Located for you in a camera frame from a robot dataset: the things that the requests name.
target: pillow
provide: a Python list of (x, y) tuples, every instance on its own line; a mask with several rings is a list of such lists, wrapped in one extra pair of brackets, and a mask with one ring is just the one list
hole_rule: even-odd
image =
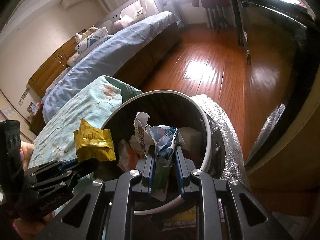
[(63, 77), (70, 71), (71, 67), (67, 67), (64, 71), (60, 73), (59, 76), (51, 83), (51, 85), (45, 90), (45, 94), (43, 98), (41, 99), (41, 103), (43, 104), (45, 99), (47, 98), (48, 94), (51, 92), (51, 90), (58, 84), (58, 82), (63, 79)]
[(117, 33), (118, 31), (123, 30), (128, 27), (131, 22), (133, 22), (133, 19), (129, 15), (126, 14), (123, 17), (120, 16), (120, 19), (113, 24), (113, 32)]
[(94, 44), (92, 44), (91, 46), (86, 48), (85, 51), (82, 52), (81, 58), (84, 58), (85, 56), (87, 56), (94, 48), (98, 47), (99, 45), (101, 45), (105, 41), (109, 40), (112, 36), (113, 35), (108, 35), (108, 34), (104, 35), (101, 39), (97, 40)]
[(80, 58), (79, 53), (73, 54), (67, 61), (67, 65), (70, 67), (73, 67), (75, 65), (75, 62)]
[(108, 34), (106, 27), (102, 27), (96, 30), (94, 33), (90, 34), (83, 41), (76, 45), (76, 51), (81, 55), (88, 47), (94, 44), (97, 40), (101, 39), (104, 35)]

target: plush toy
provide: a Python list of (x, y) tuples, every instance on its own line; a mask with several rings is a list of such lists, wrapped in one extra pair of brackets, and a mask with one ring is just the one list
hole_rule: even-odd
[(83, 34), (76, 33), (76, 42), (77, 43), (81, 42), (86, 37), (88, 37), (90, 34), (94, 33), (96, 30), (98, 30), (98, 28), (94, 27), (92, 25), (92, 27), (90, 27), (85, 33), (83, 33)]
[(133, 19), (129, 15), (120, 16), (120, 19), (113, 23), (113, 32), (117, 33), (120, 30), (128, 27), (130, 23), (133, 22)]

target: bed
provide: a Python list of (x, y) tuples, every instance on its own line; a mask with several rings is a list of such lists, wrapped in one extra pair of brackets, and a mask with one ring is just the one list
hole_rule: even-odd
[[(170, 12), (150, 16), (116, 33), (72, 67), (44, 101), (37, 122), (43, 127), (74, 95), (101, 75), (138, 88), (167, 51), (180, 39), (178, 17)], [(32, 75), (28, 84), (41, 98), (76, 52), (75, 38), (63, 44)]]

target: yellow snack wrapper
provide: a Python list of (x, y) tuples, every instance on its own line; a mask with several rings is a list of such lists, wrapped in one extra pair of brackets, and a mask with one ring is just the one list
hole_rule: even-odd
[(109, 129), (101, 130), (81, 119), (78, 131), (73, 131), (78, 162), (95, 158), (100, 162), (115, 161), (115, 151)]

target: light blue blanket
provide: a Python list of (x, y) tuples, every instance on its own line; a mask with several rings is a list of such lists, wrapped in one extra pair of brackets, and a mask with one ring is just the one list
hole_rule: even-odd
[(51, 120), (73, 96), (101, 75), (113, 76), (166, 27), (179, 18), (171, 12), (150, 16), (102, 43), (78, 62), (51, 90), (44, 101), (43, 117)]
[[(100, 76), (94, 80), (68, 101), (37, 136), (29, 168), (53, 160), (76, 158), (73, 131), (79, 129), (81, 118), (101, 128), (123, 102), (141, 93), (141, 90), (112, 77)], [(78, 194), (89, 182), (89, 175), (80, 179), (73, 193)]]

